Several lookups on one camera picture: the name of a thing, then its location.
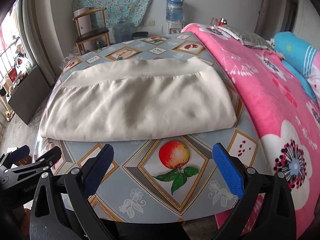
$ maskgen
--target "chair leg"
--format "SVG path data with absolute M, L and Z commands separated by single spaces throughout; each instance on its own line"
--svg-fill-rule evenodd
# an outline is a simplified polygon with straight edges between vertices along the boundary
M 76 45 L 77 45 L 77 49 L 78 49 L 79 54 L 82 55 L 82 51 L 81 51 L 81 47 L 80 47 L 79 43 L 76 43 Z
M 110 46 L 109 33 L 106 33 L 107 46 Z
M 82 45 L 83 52 L 84 52 L 84 54 L 85 54 L 84 44 L 82 43 L 81 45 Z

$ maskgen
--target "chair backrest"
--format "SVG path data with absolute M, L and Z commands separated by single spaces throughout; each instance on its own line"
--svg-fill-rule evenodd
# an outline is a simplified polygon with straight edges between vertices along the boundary
M 106 19 L 105 19 L 105 17 L 104 17 L 104 10 L 106 10 L 106 9 L 107 9 L 106 7 L 97 8 L 97 9 L 90 9 L 90 10 L 87 10 L 87 11 L 79 14 L 78 16 L 74 17 L 72 20 L 76 22 L 79 36 L 81 35 L 81 33 L 80 33 L 80 27 L 79 27 L 78 19 L 79 19 L 80 17 L 82 17 L 82 16 L 86 16 L 86 15 L 93 14 L 93 13 L 96 13 L 96 12 L 100 12 L 100 11 L 101 11 L 101 12 L 102 12 L 103 27 L 106 27 Z

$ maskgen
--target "fruit-patterned tablecloth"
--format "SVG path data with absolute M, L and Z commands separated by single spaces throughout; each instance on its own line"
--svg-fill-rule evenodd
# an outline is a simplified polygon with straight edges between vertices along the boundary
M 234 127 L 157 140 L 118 142 L 57 141 L 38 134 L 34 159 L 59 146 L 62 158 L 52 171 L 55 175 L 64 174 L 73 167 L 82 167 L 106 143 L 112 145 L 115 152 L 112 165 L 97 193 L 89 199 L 98 216 L 109 220 L 165 223 L 210 216 L 232 208 L 237 197 L 230 193 L 216 168 L 212 146 L 222 143 L 231 155 L 260 173 L 268 173 L 266 159 L 232 82 L 191 32 L 127 41 L 79 56 L 66 66 L 50 99 L 73 71 L 99 63 L 194 56 L 212 66 L 225 82 L 237 116 Z M 63 198 L 65 205 L 72 209 L 68 196 Z

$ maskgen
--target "gray curtain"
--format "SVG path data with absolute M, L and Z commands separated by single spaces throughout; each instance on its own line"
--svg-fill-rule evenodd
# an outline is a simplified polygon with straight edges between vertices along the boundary
M 17 1 L 17 22 L 21 43 L 28 59 L 33 65 L 40 67 L 48 84 L 52 86 L 56 73 L 42 42 L 36 17 L 35 0 Z

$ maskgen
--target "pink blanket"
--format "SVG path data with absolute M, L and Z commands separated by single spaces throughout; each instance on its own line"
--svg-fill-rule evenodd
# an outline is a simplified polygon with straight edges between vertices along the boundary
M 257 129 L 270 172 L 285 174 L 299 237 L 314 219 L 320 193 L 319 106 L 275 53 L 249 49 L 210 26 L 190 24 L 183 29 L 187 31 L 200 39 L 233 81 Z

